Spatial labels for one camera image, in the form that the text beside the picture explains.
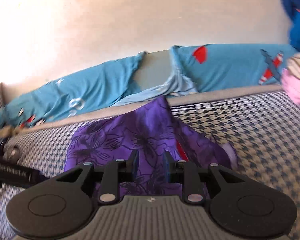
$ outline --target exposed mattress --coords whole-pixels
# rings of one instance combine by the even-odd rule
[[[173,106],[173,114],[220,143],[231,141],[239,155],[238,172],[289,195],[298,208],[290,237],[300,239],[300,106],[282,91]],[[23,152],[20,164],[46,176],[63,171],[68,144],[80,122],[19,134],[8,145]],[[7,202],[21,189],[0,190],[0,240],[13,236],[5,217]]]

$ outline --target wall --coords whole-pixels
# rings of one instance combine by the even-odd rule
[[[174,44],[286,43],[280,0],[0,0],[6,100],[106,60]]]

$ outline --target gray ribbed plate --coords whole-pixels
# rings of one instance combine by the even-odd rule
[[[16,236],[13,240],[23,240]],[[64,240],[238,240],[216,226],[201,207],[178,196],[125,196],[103,206],[82,230]],[[287,236],[277,240],[288,240]]]

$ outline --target pink cloth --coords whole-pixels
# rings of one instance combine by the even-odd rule
[[[289,70],[283,69],[281,83],[284,91],[290,99],[297,105],[300,105],[300,80],[290,74]]]

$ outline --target purple fabric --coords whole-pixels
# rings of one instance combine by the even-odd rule
[[[225,150],[175,118],[165,97],[160,97],[135,111],[80,127],[69,145],[65,171],[82,162],[97,166],[128,159],[131,151],[137,149],[137,178],[133,183],[121,183],[120,195],[180,195],[180,184],[165,182],[162,156],[167,150],[180,160],[177,141],[198,167],[219,163],[231,168]]]

